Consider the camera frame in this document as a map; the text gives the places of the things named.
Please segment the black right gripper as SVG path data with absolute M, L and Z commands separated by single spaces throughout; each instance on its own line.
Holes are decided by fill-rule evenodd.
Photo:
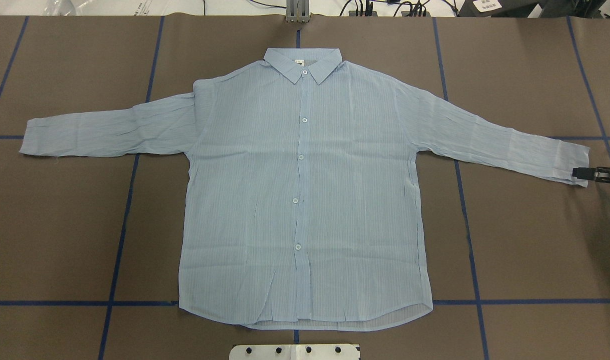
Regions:
M 594 180 L 599 183 L 610 183 L 610 167 L 577 167 L 573 176 L 579 180 Z

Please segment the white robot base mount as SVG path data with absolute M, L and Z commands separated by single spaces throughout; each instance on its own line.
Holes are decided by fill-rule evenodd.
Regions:
M 230 360 L 361 360 L 360 346 L 348 343 L 248 344 L 234 346 Z

